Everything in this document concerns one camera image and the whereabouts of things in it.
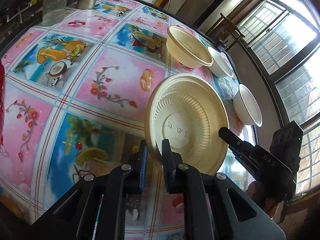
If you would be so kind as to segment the dark wooden chair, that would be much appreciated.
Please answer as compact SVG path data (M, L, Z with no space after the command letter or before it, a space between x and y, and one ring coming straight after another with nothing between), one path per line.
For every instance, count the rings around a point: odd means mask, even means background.
M217 42L219 45L223 47L225 51L229 51L232 46L234 46L237 42L240 40L243 40L246 36L240 31L240 29L229 19L227 18L223 13L220 13L220 19L221 19L221 31L217 35ZM232 35L234 36L234 41L228 45L227 38Z

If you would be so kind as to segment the white standing air conditioner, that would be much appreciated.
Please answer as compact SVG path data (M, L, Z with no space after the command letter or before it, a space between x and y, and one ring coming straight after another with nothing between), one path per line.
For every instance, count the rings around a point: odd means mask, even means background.
M223 16L229 15L243 0L213 0L208 8L195 21L193 26L204 34L209 34Z

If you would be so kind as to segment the clear plastic water bottle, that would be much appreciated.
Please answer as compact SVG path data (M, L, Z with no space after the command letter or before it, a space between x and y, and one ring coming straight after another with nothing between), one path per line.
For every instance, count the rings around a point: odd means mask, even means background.
M43 0L42 25L60 23L66 14L67 0Z

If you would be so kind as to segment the beige ribbed plastic bowl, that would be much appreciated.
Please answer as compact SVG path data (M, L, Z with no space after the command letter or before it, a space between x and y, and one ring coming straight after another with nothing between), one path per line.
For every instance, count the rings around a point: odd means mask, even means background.
M206 174L215 174L225 159L228 145L218 135L228 127L226 109L213 87L200 77L175 74L153 90L144 121L149 154L161 170L162 141L173 152Z

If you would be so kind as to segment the red scalloped plastic plate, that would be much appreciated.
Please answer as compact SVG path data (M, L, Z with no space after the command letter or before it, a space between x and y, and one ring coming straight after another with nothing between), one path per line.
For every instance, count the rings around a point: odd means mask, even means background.
M2 133L4 126L4 98L5 98L5 71L2 62L0 61L0 138L1 144L3 142Z

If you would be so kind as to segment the white paper bowl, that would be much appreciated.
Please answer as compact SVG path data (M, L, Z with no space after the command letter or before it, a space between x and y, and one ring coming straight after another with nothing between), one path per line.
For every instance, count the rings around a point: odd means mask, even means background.
M213 64L209 67L210 71L218 78L233 77L231 67L220 53L210 46L208 46L207 49L213 59Z
M235 112L244 125L261 127L263 118L259 105L251 91L243 84L233 98Z

